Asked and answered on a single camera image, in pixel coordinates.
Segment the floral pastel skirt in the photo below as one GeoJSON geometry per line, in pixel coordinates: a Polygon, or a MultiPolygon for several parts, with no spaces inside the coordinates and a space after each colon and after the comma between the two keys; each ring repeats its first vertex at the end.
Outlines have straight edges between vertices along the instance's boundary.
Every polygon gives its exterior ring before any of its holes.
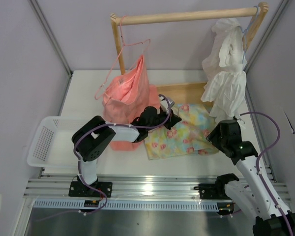
{"type": "Polygon", "coordinates": [[[184,117],[171,130],[164,126],[151,131],[145,139],[149,160],[185,155],[212,155],[219,152],[206,137],[216,126],[202,104],[177,104],[182,106],[184,117]]]}

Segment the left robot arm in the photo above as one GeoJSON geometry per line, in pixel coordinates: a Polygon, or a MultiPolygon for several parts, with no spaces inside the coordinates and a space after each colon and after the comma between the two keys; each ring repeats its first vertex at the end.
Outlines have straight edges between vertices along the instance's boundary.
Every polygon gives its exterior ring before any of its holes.
{"type": "Polygon", "coordinates": [[[73,152],[78,158],[77,180],[72,181],[68,195],[70,197],[111,196],[108,183],[98,181],[96,173],[97,159],[112,141],[126,141],[137,144],[148,137],[149,131],[158,127],[171,130],[182,119],[169,108],[148,106],[134,118],[130,124],[106,122],[101,116],[95,116],[80,128],[71,138],[73,152]]]}

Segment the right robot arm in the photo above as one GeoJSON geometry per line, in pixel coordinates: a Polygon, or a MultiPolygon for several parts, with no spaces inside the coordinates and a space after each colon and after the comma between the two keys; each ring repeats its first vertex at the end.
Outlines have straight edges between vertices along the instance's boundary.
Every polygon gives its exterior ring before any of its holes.
{"type": "Polygon", "coordinates": [[[295,212],[273,187],[253,144],[242,140],[238,122],[219,122],[207,140],[231,159],[248,184],[243,187],[235,174],[221,175],[215,182],[215,194],[222,199],[231,198],[255,222],[255,236],[295,236],[295,212]]]}

